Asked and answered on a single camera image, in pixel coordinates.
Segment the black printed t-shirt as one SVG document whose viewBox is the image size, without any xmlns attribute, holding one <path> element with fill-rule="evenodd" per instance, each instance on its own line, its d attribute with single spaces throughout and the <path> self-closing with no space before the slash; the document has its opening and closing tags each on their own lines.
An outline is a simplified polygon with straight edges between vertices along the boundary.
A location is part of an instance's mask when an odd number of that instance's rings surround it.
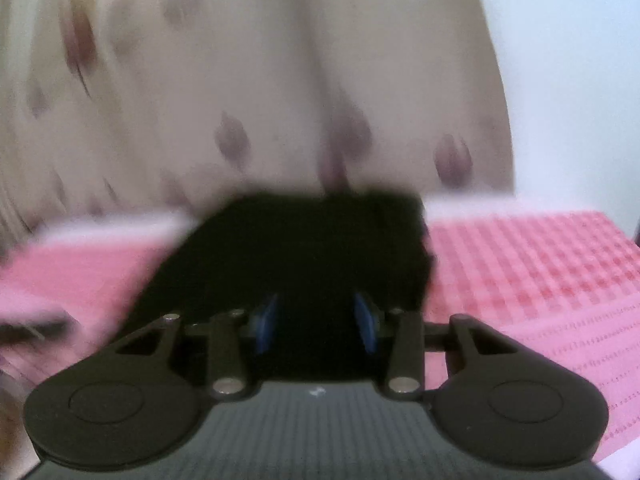
<svg viewBox="0 0 640 480">
<path fill-rule="evenodd" d="M 383 311 L 420 310 L 432 266 L 425 234 L 422 200 L 406 193 L 236 198 L 160 264 L 119 333 L 171 311 L 198 323 L 273 302 L 270 372 L 361 378 L 370 364 L 356 299 Z"/>
</svg>

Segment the pink white checkered bedspread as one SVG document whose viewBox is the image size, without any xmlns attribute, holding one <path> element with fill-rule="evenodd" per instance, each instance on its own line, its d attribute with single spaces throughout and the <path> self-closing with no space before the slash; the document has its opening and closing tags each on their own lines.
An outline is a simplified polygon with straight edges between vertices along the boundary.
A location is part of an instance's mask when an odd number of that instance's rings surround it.
<svg viewBox="0 0 640 480">
<path fill-rule="evenodd" d="M 528 209 L 519 200 L 431 202 L 437 270 L 426 315 L 476 316 L 591 380 L 610 409 L 597 460 L 639 465 L 639 249 L 599 211 Z M 3 349 L 1 368 L 39 382 L 84 356 L 150 273 L 194 227 L 183 211 L 47 226 L 1 268 L 9 321 L 67 313 L 59 344 Z"/>
</svg>

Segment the beige leaf print curtain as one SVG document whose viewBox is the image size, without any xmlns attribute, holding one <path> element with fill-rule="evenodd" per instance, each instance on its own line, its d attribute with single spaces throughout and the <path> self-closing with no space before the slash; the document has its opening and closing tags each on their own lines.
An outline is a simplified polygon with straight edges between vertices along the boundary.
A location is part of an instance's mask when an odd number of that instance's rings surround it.
<svg viewBox="0 0 640 480">
<path fill-rule="evenodd" d="M 1 0 L 1 243 L 258 188 L 509 192 L 480 0 Z"/>
</svg>

